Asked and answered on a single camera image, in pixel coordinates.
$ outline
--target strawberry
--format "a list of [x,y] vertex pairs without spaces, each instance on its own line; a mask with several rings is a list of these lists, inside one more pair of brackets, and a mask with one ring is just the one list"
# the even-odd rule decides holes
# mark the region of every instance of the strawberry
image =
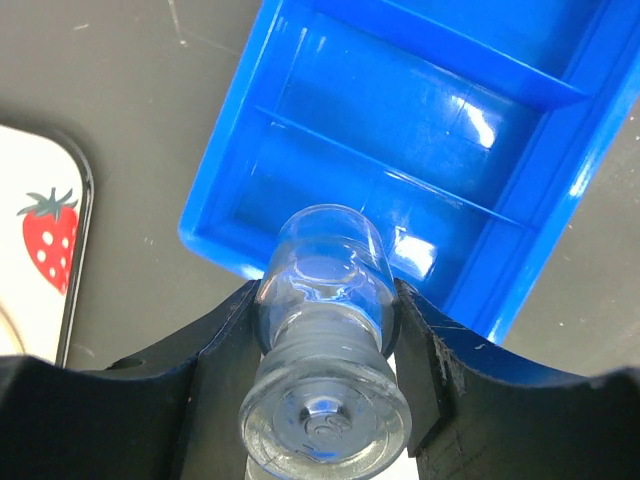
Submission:
[[45,198],[27,193],[35,205],[23,208],[22,236],[31,261],[40,274],[61,294],[67,293],[73,247],[78,229],[77,200],[69,202],[73,191],[56,200],[56,189]]

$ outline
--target clear glass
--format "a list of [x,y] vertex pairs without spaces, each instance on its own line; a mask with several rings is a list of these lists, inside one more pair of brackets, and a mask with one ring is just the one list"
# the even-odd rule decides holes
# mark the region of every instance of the clear glass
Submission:
[[366,479],[402,452],[411,416],[381,353],[394,299],[362,214],[319,205],[285,224],[256,297],[269,353],[240,411],[257,465],[280,478]]

